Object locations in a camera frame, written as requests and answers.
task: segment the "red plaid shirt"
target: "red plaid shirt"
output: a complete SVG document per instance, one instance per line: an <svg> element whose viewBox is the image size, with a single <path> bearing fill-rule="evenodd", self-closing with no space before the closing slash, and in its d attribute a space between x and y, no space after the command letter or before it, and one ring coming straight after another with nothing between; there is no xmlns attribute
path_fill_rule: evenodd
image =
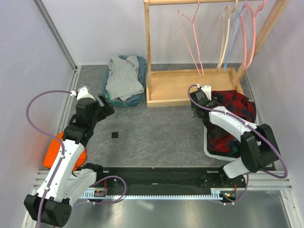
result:
<svg viewBox="0 0 304 228"><path fill-rule="evenodd" d="M212 91L212 97L216 97L233 114L247 120L255 122L257 109L254 102L249 101L247 97L236 92L230 91ZM226 132L219 126L211 123L204 123L207 128L207 149L210 153L229 153L234 145L234 136Z"/></svg>

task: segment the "clothes hanger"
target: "clothes hanger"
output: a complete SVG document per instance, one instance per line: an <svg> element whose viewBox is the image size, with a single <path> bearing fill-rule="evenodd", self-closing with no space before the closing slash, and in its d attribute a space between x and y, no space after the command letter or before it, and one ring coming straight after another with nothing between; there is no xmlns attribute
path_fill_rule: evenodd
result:
<svg viewBox="0 0 304 228"><path fill-rule="evenodd" d="M257 32L257 28L256 28L256 17L257 14L259 13L259 11L261 11L265 4L266 4L267 0L263 0L262 4L260 4L256 11L253 11L252 6L247 2L244 6L244 9L247 7L249 12L250 12L250 16L251 16L251 22L252 22L252 46L251 46L251 54L250 54L250 59L247 62L247 38L246 38L246 30L245 30L245 22L244 22L244 11L242 11L241 13L241 24L242 24L242 33L243 33L243 46L244 46L244 60L243 60L243 69L247 70L250 65L251 62L253 60L253 55L255 52L255 46L256 46L256 32Z"/></svg>
<svg viewBox="0 0 304 228"><path fill-rule="evenodd" d="M225 53L227 50L227 44L228 44L228 39L229 39L229 30L230 30L230 20L232 17L232 13L235 11L238 0L235 1L235 4L233 6L233 8L230 7L229 4L227 4L227 6L224 9L223 12L223 35L222 35L222 47L221 47L221 51L220 51L220 55L219 55L219 61L218 61L218 65L217 65L217 71L219 71L220 67L222 66L222 63L224 61L224 57L225 57ZM227 29L225 29L225 25L226 25L226 12L228 11L228 20L227 20Z"/></svg>
<svg viewBox="0 0 304 228"><path fill-rule="evenodd" d="M177 11L177 14L179 16L179 20L180 20L180 26L182 28L182 31L183 31L183 34L184 34L184 37L185 37L185 40L186 40L186 43L187 43L187 46L188 46L188 49L190 51L190 54L192 56L192 59L194 61L194 64L195 64L195 67L197 68L198 72L199 72L199 76L200 77L203 77L204 76L204 69L203 69L203 64L200 60L200 49L199 49L199 44L198 44L198 39L196 37L196 30L195 30L195 17L196 17L196 14L199 10L199 7L200 7L200 0L198 0L198 7L196 8L196 11L195 11L195 14L193 16L193 19L191 20L187 15L185 15L180 9ZM186 34L186 31L185 31L185 28L184 28L184 25L181 21L181 17L185 17L188 21L190 21L192 24L193 24L193 32L194 32L194 37L195 37L195 42L196 42L196 47L197 47L197 50L198 50L198 55L199 55L199 63L200 63L200 67L201 67L201 72L199 70L199 67L198 65L196 64L196 61L195 61L195 58L191 52L191 49L190 49L190 46L189 46L189 43L188 43L188 39L187 39L187 34Z"/></svg>
<svg viewBox="0 0 304 228"><path fill-rule="evenodd" d="M225 59L225 64L224 64L224 73L226 72L226 69L227 69L227 65L228 65L228 62L229 62L229 58L230 58L230 54L231 54L231 50L233 48L233 44L234 44L234 39L235 39L235 36L236 36L236 33L237 33L237 29L238 29L238 25L239 25L239 21L241 19L241 14L244 10L244 7L245 7L245 4L246 4L247 0L244 1L244 4L240 10L240 12L238 12L237 14L237 25L236 25L236 29L234 30L234 34L233 34L233 39L232 39L232 42L231 42L231 46L230 46L230 49L229 49L229 52L228 54L226 53L226 59Z"/></svg>

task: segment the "blue hanger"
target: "blue hanger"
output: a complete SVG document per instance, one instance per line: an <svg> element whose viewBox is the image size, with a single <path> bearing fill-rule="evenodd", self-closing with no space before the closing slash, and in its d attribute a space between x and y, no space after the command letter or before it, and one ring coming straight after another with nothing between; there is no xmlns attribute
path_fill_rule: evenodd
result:
<svg viewBox="0 0 304 228"><path fill-rule="evenodd" d="M233 39L232 39L232 43L231 43L231 46L230 46L229 53L228 54L226 53L225 64L224 64L224 73L226 72L226 68L227 68L227 64L228 64L228 61L229 61L230 53L231 53L231 50L232 50L232 47L233 47L233 43L234 43L234 38L235 38L236 33L237 33L238 24L239 24L239 21L241 19L241 14L242 14L242 12L244 10L246 2L247 2L247 0L244 1L244 5L242 6L241 11L237 15L238 19L237 19L236 30L234 30L234 35L233 35Z"/></svg>

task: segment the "gray floor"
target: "gray floor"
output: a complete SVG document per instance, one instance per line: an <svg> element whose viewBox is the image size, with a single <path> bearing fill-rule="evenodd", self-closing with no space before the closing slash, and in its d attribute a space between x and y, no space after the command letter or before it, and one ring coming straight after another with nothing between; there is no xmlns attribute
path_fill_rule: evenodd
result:
<svg viewBox="0 0 304 228"><path fill-rule="evenodd" d="M238 68L240 64L230 66ZM216 67L205 64L205 68ZM88 86L101 92L107 65L82 66L77 89ZM192 69L194 64L152 65L152 70ZM251 98L245 79L242 86ZM70 117L75 113L73 100ZM111 139L111 132L118 132ZM87 162L103 166L221 166L224 161L203 152L203 124L191 117L189 106L147 108L146 100L134 107L115 107L115 114L99 122L87 145Z"/></svg>

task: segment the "clothing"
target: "clothing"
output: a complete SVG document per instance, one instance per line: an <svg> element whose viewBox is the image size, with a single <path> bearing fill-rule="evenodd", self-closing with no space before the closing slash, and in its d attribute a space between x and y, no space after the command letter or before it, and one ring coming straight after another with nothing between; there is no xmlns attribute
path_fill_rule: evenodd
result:
<svg viewBox="0 0 304 228"><path fill-rule="evenodd" d="M248 122L255 122L257 117L256 105L244 95L235 90L230 90L212 91L211 96L217 98L218 102L233 114ZM233 135L219 126L211 123L204 123L204 125L207 128L207 149L210 153L230 153L238 144L235 142Z"/></svg>
<svg viewBox="0 0 304 228"><path fill-rule="evenodd" d="M138 81L139 63L136 56L121 59L115 55L108 66L110 72L105 88L111 99L126 101L133 95L143 93L144 88Z"/></svg>
<svg viewBox="0 0 304 228"><path fill-rule="evenodd" d="M139 68L138 68L138 81L140 82L141 85L144 85L145 78L146 78L146 60L144 58L137 58L138 63L139 63ZM134 101L137 101L140 98L141 94L136 94L130 97L129 99L126 100L127 103L132 103Z"/></svg>

